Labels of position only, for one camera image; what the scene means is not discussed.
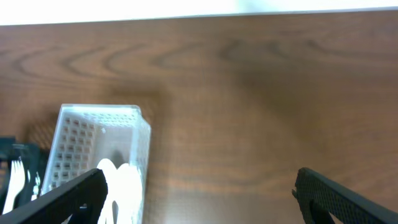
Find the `white plastic spoon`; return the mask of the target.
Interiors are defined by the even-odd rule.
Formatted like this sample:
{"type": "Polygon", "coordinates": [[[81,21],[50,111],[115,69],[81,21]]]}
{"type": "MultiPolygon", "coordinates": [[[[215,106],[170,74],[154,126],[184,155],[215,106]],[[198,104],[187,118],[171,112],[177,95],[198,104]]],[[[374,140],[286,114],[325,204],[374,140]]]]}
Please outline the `white plastic spoon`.
{"type": "Polygon", "coordinates": [[[98,219],[98,224],[114,224],[113,216],[113,202],[114,202],[114,178],[116,176],[116,168],[111,160],[102,159],[97,165],[98,169],[103,171],[107,186],[108,194],[106,200],[104,201],[101,214],[98,219]]]}
{"type": "Polygon", "coordinates": [[[136,166],[122,164],[111,174],[112,201],[118,206],[117,224],[137,223],[142,202],[142,180],[136,166]]]}

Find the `white plastic fork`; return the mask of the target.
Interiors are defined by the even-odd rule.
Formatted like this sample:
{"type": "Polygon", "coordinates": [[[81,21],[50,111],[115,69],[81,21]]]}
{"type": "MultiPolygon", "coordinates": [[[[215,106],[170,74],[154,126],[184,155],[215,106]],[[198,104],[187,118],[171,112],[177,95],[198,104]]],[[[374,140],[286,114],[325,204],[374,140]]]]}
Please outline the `white plastic fork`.
{"type": "Polygon", "coordinates": [[[15,198],[24,188],[24,184],[25,184],[25,173],[24,173],[23,162],[21,160],[12,161],[9,187],[7,190],[4,208],[2,211],[3,215],[13,210],[15,198]]]}

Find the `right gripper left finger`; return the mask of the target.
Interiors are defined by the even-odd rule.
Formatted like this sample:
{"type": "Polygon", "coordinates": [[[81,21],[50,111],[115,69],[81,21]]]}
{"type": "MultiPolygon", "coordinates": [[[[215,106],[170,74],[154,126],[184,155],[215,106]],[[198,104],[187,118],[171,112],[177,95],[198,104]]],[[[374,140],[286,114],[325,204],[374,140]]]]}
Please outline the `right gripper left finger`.
{"type": "Polygon", "coordinates": [[[97,223],[108,194],[101,169],[92,169],[13,211],[1,223],[97,223]]]}

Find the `mint green plastic fork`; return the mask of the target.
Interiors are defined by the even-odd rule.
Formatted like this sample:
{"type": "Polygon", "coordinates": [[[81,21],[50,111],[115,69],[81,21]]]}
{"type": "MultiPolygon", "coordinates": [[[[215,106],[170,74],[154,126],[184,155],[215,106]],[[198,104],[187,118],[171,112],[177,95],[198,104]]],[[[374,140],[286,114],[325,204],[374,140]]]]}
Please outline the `mint green plastic fork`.
{"type": "Polygon", "coordinates": [[[36,172],[35,179],[34,179],[34,187],[32,190],[31,201],[35,200],[39,196],[40,185],[41,185],[40,175],[38,172],[36,172]]]}

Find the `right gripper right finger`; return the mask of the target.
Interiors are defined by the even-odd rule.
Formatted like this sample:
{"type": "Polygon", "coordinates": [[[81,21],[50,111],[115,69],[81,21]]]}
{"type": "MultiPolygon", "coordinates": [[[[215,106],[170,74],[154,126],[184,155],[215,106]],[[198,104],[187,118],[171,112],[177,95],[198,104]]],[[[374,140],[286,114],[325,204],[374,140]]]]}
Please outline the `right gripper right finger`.
{"type": "Polygon", "coordinates": [[[305,223],[397,223],[396,212],[307,167],[298,170],[292,195],[305,223]]]}

